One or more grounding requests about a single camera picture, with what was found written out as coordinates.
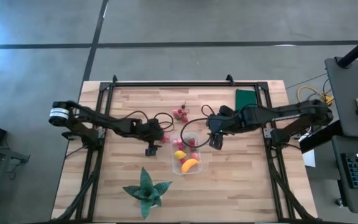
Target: wooden tabletop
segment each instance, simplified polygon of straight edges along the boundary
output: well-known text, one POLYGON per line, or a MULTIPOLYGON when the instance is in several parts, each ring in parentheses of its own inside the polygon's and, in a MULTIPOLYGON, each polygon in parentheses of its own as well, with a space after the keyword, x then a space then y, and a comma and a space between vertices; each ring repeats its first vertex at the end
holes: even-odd
MULTIPOLYGON (((284 82, 266 82, 273 106, 287 105, 284 82)), ((79 103, 94 109, 99 84, 100 82, 85 82, 79 103)), ((172 113, 172 110, 179 109, 185 103, 190 109, 189 120, 202 118, 204 116, 201 114, 201 106, 205 104, 215 111, 218 111, 221 105, 234 108, 236 89, 253 90, 251 87, 115 87, 110 115, 120 118, 135 110, 142 110, 150 118, 159 112, 172 113)), ((144 119, 141 114, 134 114, 133 117, 144 119)), ((158 119, 169 120, 164 116, 158 119)), ((280 121, 277 124, 278 127, 284 127, 288 121, 280 121)), ((175 130, 172 133, 179 133, 182 127, 183 123, 175 121, 175 130)), ((205 121, 189 125, 185 132, 198 133, 200 142, 208 138, 205 121)), ((67 153, 80 146, 79 141, 71 142, 67 153)), ((174 174, 171 147, 169 144, 162 146, 157 151, 157 156, 145 157, 146 143, 122 138, 111 130, 107 131, 94 222, 277 221, 260 129, 225 136, 221 151, 209 146, 201 147, 203 170, 198 174, 174 174), (152 209, 146 220, 142 218, 138 201, 122 189, 124 186, 139 184, 142 167, 149 172, 155 184, 173 181, 163 195, 162 207, 152 209)), ((288 147, 283 151, 283 156, 292 192, 307 211, 316 217, 301 152, 288 147)), ((85 157, 86 149, 66 159, 52 218, 62 214, 78 193, 85 157)), ((286 213, 282 192, 280 197, 283 211, 286 213)))

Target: banana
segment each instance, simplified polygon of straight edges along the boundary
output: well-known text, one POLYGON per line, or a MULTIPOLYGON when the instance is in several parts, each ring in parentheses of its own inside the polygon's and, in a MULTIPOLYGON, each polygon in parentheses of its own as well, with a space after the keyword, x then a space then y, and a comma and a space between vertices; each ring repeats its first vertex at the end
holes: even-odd
POLYGON ((189 171, 190 167, 192 167, 195 164, 198 164, 198 161, 196 159, 186 160, 186 162, 181 166, 182 174, 187 173, 187 171, 189 171))
POLYGON ((177 159, 183 159, 184 157, 186 157, 186 153, 181 150, 177 150, 175 153, 173 153, 173 156, 175 156, 175 158, 177 159))

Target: green plant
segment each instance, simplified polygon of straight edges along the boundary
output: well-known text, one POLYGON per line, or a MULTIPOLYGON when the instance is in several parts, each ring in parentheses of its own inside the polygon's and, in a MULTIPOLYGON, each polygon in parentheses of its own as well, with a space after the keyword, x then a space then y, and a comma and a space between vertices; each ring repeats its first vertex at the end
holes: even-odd
POLYGON ((140 186, 128 186, 123 189, 132 197, 140 200, 140 209, 144 219, 150 213, 150 208, 153 205, 161 207, 161 198, 169 188, 172 182, 162 182, 153 186, 153 181, 149 173, 142 167, 140 173, 140 186))

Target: green cloth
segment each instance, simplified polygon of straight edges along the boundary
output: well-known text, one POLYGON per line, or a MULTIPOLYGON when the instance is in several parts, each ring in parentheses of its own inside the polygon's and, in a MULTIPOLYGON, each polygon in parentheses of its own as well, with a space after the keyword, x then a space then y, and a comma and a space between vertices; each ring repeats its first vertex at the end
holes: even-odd
POLYGON ((245 105, 250 103, 256 104, 256 94, 255 91, 251 90, 236 90, 236 110, 239 110, 245 105))

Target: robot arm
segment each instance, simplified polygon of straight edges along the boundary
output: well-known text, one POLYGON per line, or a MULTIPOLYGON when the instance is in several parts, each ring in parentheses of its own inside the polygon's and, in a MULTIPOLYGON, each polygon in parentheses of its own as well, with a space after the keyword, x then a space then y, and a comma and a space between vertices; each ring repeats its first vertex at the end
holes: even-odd
POLYGON ((164 138, 164 131, 158 123, 158 119, 148 119, 146 123, 142 123, 141 119, 136 118, 113 118, 109 115, 101 114, 93 111, 91 108, 81 106, 73 101, 56 101, 53 102, 50 111, 49 123, 66 127, 71 132, 71 136, 79 136, 84 145, 98 146, 101 144, 99 132, 94 128, 87 128, 83 123, 91 123, 112 129, 116 134, 124 138, 136 138, 149 144, 146 149, 146 156, 155 156, 158 145, 154 145, 154 141, 164 138))
POLYGON ((262 127, 272 121, 298 118, 283 129, 272 130, 272 145, 283 146, 290 137, 312 125, 328 125, 333 114, 328 106, 319 101, 304 101, 294 105, 265 108, 259 105, 247 105, 241 110, 233 111, 222 106, 217 115, 211 114, 207 126, 211 130, 209 145, 221 149, 223 135, 244 133, 262 127))

